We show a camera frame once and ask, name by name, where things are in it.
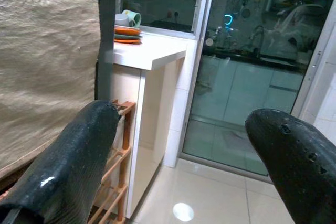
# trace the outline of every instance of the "cup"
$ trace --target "cup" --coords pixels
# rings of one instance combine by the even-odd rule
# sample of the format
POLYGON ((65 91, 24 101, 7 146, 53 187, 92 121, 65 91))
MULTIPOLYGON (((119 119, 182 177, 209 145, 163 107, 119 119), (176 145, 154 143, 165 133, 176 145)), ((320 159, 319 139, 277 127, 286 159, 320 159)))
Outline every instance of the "cup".
POLYGON ((133 12, 131 10, 123 10, 123 14, 128 16, 131 27, 139 27, 141 23, 141 14, 133 12))
POLYGON ((130 22, 128 20, 128 16, 123 13, 116 14, 116 19, 114 22, 118 26, 130 26, 130 22))

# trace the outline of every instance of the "faucet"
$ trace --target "faucet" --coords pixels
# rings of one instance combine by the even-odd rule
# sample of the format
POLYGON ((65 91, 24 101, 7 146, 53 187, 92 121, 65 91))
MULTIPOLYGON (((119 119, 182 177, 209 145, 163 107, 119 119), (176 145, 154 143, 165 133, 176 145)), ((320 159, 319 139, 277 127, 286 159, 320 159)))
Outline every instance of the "faucet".
POLYGON ((256 38, 256 36, 258 35, 261 35, 260 37, 260 41, 259 41, 259 47, 255 47, 254 50, 253 50, 253 54, 259 58, 260 57, 260 52, 261 52, 261 48, 262 48, 262 44, 264 43, 264 37, 265 37, 265 29, 263 26, 259 25, 259 26, 256 26, 251 34, 251 36, 249 37, 250 39, 250 43, 249 43, 249 46, 253 46, 253 42, 254 42, 254 39, 256 38))

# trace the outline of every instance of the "beige curtain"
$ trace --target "beige curtain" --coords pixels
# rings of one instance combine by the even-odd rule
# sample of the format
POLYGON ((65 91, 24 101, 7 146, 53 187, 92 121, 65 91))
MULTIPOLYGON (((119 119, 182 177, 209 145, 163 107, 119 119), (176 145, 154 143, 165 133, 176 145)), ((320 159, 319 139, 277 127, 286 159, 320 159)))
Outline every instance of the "beige curtain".
POLYGON ((94 99, 98 0, 0 0, 0 178, 94 99))

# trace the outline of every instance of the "glass door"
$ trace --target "glass door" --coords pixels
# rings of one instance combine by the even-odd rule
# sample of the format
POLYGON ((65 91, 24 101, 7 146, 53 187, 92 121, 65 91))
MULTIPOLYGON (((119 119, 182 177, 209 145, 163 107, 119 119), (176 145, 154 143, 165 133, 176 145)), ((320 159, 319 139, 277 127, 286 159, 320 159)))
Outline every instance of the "glass door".
POLYGON ((268 175, 245 132, 290 113, 333 0, 212 0, 183 153, 268 175))

